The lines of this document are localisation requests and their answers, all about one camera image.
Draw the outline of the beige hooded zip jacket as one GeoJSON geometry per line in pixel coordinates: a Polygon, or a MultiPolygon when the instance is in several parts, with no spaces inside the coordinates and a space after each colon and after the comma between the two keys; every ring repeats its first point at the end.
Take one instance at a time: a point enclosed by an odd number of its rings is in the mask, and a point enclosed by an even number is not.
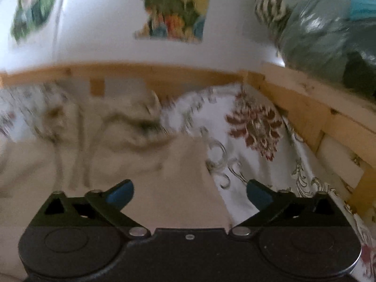
{"type": "Polygon", "coordinates": [[[34,120],[36,136],[1,139],[1,280],[26,277],[18,241],[47,197],[80,197],[122,180],[134,185],[123,213],[150,230],[229,228],[200,137],[164,130],[154,93],[69,102],[34,120]]]}

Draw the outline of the floral patterned bed quilt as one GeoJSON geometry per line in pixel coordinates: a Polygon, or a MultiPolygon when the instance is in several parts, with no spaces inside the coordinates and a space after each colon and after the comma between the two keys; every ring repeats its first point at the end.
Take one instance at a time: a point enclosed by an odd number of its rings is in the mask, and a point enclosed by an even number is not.
{"type": "MultiPolygon", "coordinates": [[[[74,100],[56,83],[2,90],[1,139],[17,142],[34,138],[34,120],[44,111],[69,102],[88,101],[74,100]]],[[[321,167],[287,119],[258,91],[234,84],[186,94],[169,106],[161,106],[160,124],[164,130],[205,141],[207,170],[231,217],[230,228],[257,211],[246,195],[251,179],[299,197],[311,197],[318,191],[329,193],[348,216],[362,244],[353,276],[358,281],[375,280],[375,241],[370,231],[344,205],[344,190],[338,187],[337,178],[321,167]]]]}

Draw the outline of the plastic bagged bedding bundle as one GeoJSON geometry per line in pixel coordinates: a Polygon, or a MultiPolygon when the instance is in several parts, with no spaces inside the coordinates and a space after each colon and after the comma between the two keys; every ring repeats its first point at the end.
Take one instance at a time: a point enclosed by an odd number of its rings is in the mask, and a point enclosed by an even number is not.
{"type": "Polygon", "coordinates": [[[375,0],[254,0],[291,69],[375,99],[375,0]]]}

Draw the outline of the landscape painting poster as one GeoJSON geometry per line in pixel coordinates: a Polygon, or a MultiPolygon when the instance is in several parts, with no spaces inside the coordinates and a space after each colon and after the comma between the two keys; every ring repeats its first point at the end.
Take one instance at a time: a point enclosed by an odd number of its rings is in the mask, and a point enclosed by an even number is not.
{"type": "Polygon", "coordinates": [[[210,0],[143,0],[148,19],[136,39],[201,43],[210,0]]]}

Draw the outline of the blond anime character poster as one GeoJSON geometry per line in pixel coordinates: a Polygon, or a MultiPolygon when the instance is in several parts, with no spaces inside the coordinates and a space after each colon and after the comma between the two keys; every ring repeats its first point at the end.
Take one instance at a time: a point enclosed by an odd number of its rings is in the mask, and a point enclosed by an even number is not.
{"type": "Polygon", "coordinates": [[[18,0],[10,34],[17,44],[39,31],[52,13],[55,0],[18,0]]]}

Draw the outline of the wooden bed frame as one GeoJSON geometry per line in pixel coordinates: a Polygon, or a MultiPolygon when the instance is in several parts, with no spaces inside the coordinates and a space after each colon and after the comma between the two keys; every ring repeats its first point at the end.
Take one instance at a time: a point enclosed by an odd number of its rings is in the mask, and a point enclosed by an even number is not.
{"type": "Polygon", "coordinates": [[[90,93],[102,96],[107,78],[141,78],[158,96],[175,98],[189,85],[209,87],[242,82],[253,86],[287,112],[298,134],[313,152],[325,135],[350,148],[369,167],[348,199],[359,215],[375,200],[375,104],[335,89],[304,73],[274,64],[262,72],[223,72],[212,69],[145,63],[73,63],[1,72],[1,88],[26,83],[88,79],[90,93]]]}

